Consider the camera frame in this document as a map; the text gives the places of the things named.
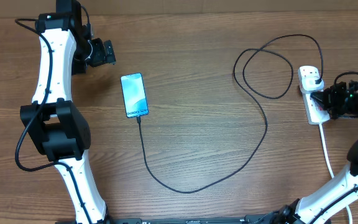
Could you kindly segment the blue Samsung Galaxy smartphone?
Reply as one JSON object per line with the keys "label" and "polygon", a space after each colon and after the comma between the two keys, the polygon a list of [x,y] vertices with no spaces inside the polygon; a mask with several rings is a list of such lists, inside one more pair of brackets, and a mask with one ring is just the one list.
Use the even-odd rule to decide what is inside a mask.
{"label": "blue Samsung Galaxy smartphone", "polygon": [[122,95],[126,116],[135,118],[149,113],[144,82],[141,73],[121,77]]}

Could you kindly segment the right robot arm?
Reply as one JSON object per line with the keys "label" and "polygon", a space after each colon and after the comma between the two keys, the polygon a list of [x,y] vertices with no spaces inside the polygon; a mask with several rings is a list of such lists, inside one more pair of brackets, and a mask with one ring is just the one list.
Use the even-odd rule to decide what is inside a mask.
{"label": "right robot arm", "polygon": [[[335,81],[324,91],[311,93],[333,119],[351,114],[358,118],[358,82]],[[358,140],[347,153],[348,163],[336,176],[313,194],[282,207],[271,223],[329,223],[330,218],[358,200]]]}

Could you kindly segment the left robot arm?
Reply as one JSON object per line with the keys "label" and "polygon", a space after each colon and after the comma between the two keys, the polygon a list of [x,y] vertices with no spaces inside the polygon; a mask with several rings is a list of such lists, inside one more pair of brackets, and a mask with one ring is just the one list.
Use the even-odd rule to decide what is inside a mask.
{"label": "left robot arm", "polygon": [[33,19],[40,40],[40,70],[16,150],[18,168],[30,172],[55,167],[75,208],[74,223],[112,223],[90,167],[91,133],[71,95],[73,75],[88,67],[116,63],[110,40],[93,36],[89,14],[76,0],[58,0],[56,11]]}

